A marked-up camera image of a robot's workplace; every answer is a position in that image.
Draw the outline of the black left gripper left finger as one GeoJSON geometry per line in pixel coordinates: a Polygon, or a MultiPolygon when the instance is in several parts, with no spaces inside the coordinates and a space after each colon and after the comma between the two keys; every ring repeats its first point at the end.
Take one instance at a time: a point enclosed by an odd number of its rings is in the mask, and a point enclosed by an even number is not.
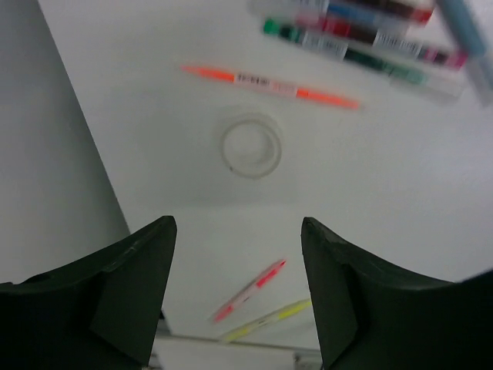
{"type": "Polygon", "coordinates": [[[3,369],[141,369],[149,364],[176,243],[160,217],[128,237],[1,286],[3,369]]]}

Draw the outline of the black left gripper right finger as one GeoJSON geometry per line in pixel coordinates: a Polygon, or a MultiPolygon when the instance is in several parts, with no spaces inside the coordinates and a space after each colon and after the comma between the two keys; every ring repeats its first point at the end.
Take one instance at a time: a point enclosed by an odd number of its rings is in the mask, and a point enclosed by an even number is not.
{"type": "Polygon", "coordinates": [[[492,274],[443,281],[307,217],[301,245],[325,369],[490,369],[492,274]]]}

